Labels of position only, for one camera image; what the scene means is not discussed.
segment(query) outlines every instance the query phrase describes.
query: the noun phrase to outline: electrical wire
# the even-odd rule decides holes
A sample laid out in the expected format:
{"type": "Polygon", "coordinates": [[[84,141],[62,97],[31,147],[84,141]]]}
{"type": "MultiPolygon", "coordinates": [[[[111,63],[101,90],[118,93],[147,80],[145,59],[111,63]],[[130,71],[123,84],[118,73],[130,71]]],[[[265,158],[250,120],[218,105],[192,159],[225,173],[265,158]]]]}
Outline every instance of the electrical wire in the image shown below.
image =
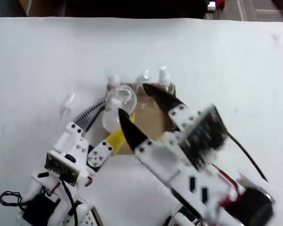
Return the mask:
{"type": "Polygon", "coordinates": [[[19,207],[22,211],[25,211],[25,209],[23,208],[24,206],[27,206],[30,203],[29,201],[26,202],[22,202],[22,196],[20,194],[20,192],[11,192],[11,191],[5,191],[0,195],[0,204],[2,206],[13,206],[13,207],[19,207]],[[7,202],[4,201],[3,198],[5,196],[14,196],[17,198],[17,202],[7,202]]]}
{"type": "Polygon", "coordinates": [[[230,182],[233,187],[236,189],[237,193],[239,194],[239,188],[238,188],[238,184],[236,183],[236,181],[234,181],[229,175],[227,175],[223,170],[221,170],[220,168],[218,168],[217,166],[215,166],[214,164],[212,164],[218,171],[219,173],[226,178],[226,180],[228,182],[230,182]]]}
{"type": "Polygon", "coordinates": [[[65,192],[66,192],[66,194],[67,194],[67,196],[68,196],[68,198],[69,198],[69,200],[70,200],[71,207],[72,207],[72,209],[74,210],[75,226],[78,226],[78,219],[77,219],[77,212],[76,212],[75,202],[74,202],[74,200],[73,200],[73,198],[72,198],[72,196],[71,196],[71,193],[70,193],[68,187],[67,187],[66,184],[65,184],[65,181],[64,181],[64,180],[61,180],[61,182],[62,182],[62,185],[63,185],[63,187],[64,187],[64,189],[65,189],[65,192]]]}
{"type": "Polygon", "coordinates": [[[50,197],[50,196],[55,192],[55,190],[59,187],[60,184],[61,184],[61,183],[58,182],[58,183],[53,187],[53,189],[52,189],[50,192],[47,192],[47,191],[46,191],[47,196],[50,197]]]}
{"type": "Polygon", "coordinates": [[[256,170],[259,172],[260,176],[266,181],[268,182],[267,178],[265,177],[264,173],[262,172],[262,170],[259,168],[259,166],[256,164],[256,162],[252,159],[252,157],[250,156],[250,154],[245,150],[245,148],[239,143],[238,140],[236,140],[236,138],[234,138],[229,132],[227,132],[228,136],[230,139],[232,139],[233,142],[236,143],[236,145],[244,152],[244,154],[248,157],[248,159],[251,161],[251,163],[254,165],[254,167],[256,168],[256,170]]]}

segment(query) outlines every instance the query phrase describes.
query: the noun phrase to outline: black cable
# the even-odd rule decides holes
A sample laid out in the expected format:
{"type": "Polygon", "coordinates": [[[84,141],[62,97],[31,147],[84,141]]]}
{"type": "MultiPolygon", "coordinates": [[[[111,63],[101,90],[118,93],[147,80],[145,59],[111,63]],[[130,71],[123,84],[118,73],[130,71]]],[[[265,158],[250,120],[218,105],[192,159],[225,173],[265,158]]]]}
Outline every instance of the black cable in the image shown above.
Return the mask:
{"type": "Polygon", "coordinates": [[[98,118],[98,116],[100,115],[100,113],[105,109],[105,105],[100,107],[99,111],[96,112],[95,116],[93,117],[93,119],[91,120],[91,122],[89,123],[89,125],[86,127],[86,133],[90,130],[90,127],[94,124],[95,120],[98,118]]]}
{"type": "Polygon", "coordinates": [[[78,226],[78,219],[77,219],[77,213],[76,213],[75,202],[74,202],[74,200],[73,200],[73,198],[72,198],[72,196],[71,196],[71,193],[70,193],[68,187],[66,186],[64,180],[61,180],[61,182],[62,182],[62,185],[63,185],[63,187],[64,187],[64,189],[65,189],[65,192],[66,192],[66,194],[67,194],[67,196],[68,196],[68,198],[69,198],[69,200],[70,200],[70,202],[71,202],[71,207],[72,207],[73,210],[74,210],[75,226],[78,226]]]}
{"type": "Polygon", "coordinates": [[[24,206],[27,206],[30,203],[29,201],[22,202],[22,196],[20,192],[11,192],[11,191],[5,191],[0,195],[0,204],[2,206],[13,206],[13,207],[19,207],[22,211],[25,211],[23,208],[24,206]],[[5,196],[14,196],[17,198],[17,202],[6,202],[3,200],[3,197],[5,196]]]}
{"type": "Polygon", "coordinates": [[[239,143],[238,140],[236,140],[236,138],[234,138],[229,132],[227,132],[228,136],[230,137],[230,139],[232,139],[233,142],[236,143],[236,145],[238,145],[238,147],[245,153],[245,155],[248,157],[248,159],[251,161],[251,163],[254,165],[254,167],[256,168],[256,170],[259,172],[259,174],[261,175],[261,177],[268,182],[267,178],[265,177],[264,173],[262,172],[262,170],[259,168],[259,166],[256,164],[256,162],[252,159],[252,157],[250,156],[250,154],[245,150],[245,148],[239,143]]]}

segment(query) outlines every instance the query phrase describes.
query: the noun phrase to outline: clear glass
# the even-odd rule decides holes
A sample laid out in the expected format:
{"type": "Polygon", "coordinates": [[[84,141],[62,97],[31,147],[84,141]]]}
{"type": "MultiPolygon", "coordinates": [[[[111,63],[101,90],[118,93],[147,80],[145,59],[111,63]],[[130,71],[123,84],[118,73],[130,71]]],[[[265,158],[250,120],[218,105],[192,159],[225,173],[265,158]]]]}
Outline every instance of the clear glass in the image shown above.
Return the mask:
{"type": "Polygon", "coordinates": [[[120,127],[118,108],[122,108],[131,115],[134,113],[136,104],[136,94],[130,86],[121,85],[112,89],[106,98],[106,107],[102,119],[104,128],[110,133],[114,132],[120,127]]]}

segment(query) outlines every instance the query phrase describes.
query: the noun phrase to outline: red object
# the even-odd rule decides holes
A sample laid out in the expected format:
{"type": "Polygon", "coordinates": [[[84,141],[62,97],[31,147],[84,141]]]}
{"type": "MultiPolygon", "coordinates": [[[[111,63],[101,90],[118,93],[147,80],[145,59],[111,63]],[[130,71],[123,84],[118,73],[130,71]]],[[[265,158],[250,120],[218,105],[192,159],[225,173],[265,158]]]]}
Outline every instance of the red object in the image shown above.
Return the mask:
{"type": "Polygon", "coordinates": [[[223,10],[225,8],[225,0],[216,0],[216,8],[223,10]]]}

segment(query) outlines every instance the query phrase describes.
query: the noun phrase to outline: robotic arm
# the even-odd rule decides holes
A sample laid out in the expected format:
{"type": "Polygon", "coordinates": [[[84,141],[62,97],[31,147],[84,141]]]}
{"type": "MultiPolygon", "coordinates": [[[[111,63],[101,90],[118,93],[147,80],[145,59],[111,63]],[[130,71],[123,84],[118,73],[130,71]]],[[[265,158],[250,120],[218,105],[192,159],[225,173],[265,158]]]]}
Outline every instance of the robotic arm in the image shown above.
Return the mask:
{"type": "Polygon", "coordinates": [[[84,138],[105,101],[73,122],[47,153],[45,167],[32,174],[28,192],[4,192],[0,202],[19,206],[22,226],[102,226],[96,209],[81,196],[110,155],[127,140],[140,162],[180,202],[163,226],[265,226],[273,215],[268,183],[241,175],[237,181],[212,163],[230,136],[215,106],[195,114],[176,97],[144,84],[146,93],[176,127],[155,141],[119,109],[121,129],[93,148],[84,138]],[[7,203],[4,196],[18,197],[7,203]]]}
{"type": "Polygon", "coordinates": [[[215,106],[192,114],[176,97],[144,84],[176,132],[149,139],[119,109],[125,138],[141,163],[168,187],[181,206],[166,225],[264,226],[273,215],[268,183],[242,175],[234,181],[211,163],[229,133],[215,106]]]}

